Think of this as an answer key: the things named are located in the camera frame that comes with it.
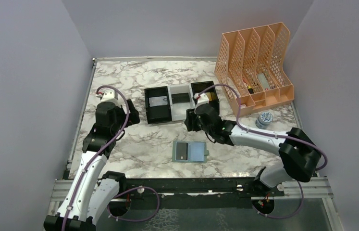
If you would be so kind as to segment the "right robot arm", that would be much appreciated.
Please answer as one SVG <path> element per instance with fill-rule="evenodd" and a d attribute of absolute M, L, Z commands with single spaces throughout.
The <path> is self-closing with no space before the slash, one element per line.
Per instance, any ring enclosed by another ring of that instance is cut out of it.
<path fill-rule="evenodd" d="M 280 156 L 280 162 L 263 167 L 255 177 L 251 188 L 260 196 L 284 181 L 309 182 L 322 156 L 299 128 L 287 132 L 242 128 L 236 121 L 221 119 L 208 103 L 187 109 L 185 126 L 188 131 L 205 132 L 215 143 L 248 146 Z"/>

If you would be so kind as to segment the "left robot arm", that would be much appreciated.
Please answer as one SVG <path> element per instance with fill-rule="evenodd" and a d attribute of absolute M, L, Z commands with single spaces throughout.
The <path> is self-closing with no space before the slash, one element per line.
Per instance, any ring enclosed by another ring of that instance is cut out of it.
<path fill-rule="evenodd" d="M 124 129 L 140 122 L 139 112 L 131 100 L 119 106 L 116 100 L 97 105 L 95 123 L 83 140 L 78 172 L 63 203 L 54 216 L 46 216 L 47 231 L 94 231 L 96 223 L 113 197 L 126 193 L 124 173 L 111 172 L 100 190 L 94 191 L 101 170 Z"/>

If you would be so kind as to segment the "green card holder wallet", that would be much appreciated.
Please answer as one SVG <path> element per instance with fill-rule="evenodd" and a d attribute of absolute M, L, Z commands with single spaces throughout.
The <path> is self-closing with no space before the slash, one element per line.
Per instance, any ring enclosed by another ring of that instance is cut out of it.
<path fill-rule="evenodd" d="M 177 142 L 187 142 L 188 143 L 188 160 L 186 161 L 177 161 L 175 160 L 175 146 Z M 207 156 L 209 151 L 207 149 L 206 142 L 201 141 L 174 141 L 173 142 L 173 153 L 172 161 L 178 163 L 206 163 Z"/>

